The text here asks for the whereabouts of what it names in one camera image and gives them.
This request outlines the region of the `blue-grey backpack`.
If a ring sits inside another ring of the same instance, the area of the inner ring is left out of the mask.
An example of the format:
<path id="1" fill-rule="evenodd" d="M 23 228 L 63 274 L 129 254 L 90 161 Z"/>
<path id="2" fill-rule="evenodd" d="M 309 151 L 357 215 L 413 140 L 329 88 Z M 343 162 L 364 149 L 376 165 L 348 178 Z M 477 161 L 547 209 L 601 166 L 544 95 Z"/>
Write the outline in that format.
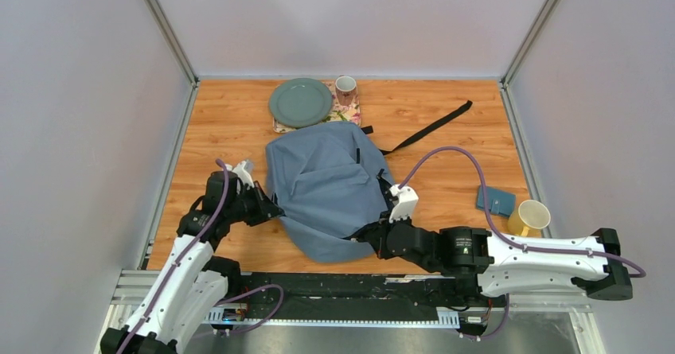
<path id="1" fill-rule="evenodd" d="M 388 220 L 389 189 L 400 184 L 385 159 L 389 152 L 373 143 L 372 132 L 352 122 L 320 123 L 265 148 L 267 194 L 284 211 L 280 220 L 291 241 L 315 262 L 344 263 L 375 253 L 350 237 Z"/>

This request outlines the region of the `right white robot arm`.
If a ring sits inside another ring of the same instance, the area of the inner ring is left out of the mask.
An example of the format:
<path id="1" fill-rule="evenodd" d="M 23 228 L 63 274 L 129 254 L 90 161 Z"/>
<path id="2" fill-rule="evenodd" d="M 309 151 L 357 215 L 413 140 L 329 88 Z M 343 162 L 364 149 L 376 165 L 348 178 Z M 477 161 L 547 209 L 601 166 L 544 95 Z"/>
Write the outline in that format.
<path id="1" fill-rule="evenodd" d="M 534 290 L 580 289 L 600 301 L 633 297 L 618 233 L 611 228 L 582 238 L 538 239 L 466 226 L 428 231 L 410 220 L 381 220 L 350 238 L 368 243 L 379 259 L 401 258 L 456 278 L 454 294 L 464 305 Z"/>

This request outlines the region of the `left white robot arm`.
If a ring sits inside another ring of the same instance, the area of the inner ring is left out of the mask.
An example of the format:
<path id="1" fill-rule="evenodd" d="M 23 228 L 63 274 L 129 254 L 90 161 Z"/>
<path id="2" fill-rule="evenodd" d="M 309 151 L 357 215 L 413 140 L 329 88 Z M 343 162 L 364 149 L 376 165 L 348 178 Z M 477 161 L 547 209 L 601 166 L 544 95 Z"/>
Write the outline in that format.
<path id="1" fill-rule="evenodd" d="M 232 224 L 256 226 L 283 215 L 252 179 L 251 165 L 242 161 L 211 173 L 139 307 L 121 327 L 103 333 L 102 353 L 182 353 L 212 308 L 253 294 L 244 289 L 240 264 L 215 254 Z"/>

